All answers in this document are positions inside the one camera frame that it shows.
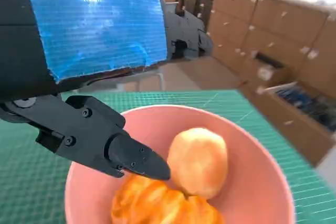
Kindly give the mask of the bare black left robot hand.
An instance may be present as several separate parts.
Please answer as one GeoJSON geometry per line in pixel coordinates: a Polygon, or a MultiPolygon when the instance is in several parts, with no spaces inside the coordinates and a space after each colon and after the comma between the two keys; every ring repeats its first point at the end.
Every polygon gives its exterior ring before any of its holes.
{"type": "Polygon", "coordinates": [[[201,20],[165,0],[1,0],[1,119],[39,129],[51,152],[110,176],[168,180],[166,161],[98,99],[61,93],[213,43],[201,20]]]}

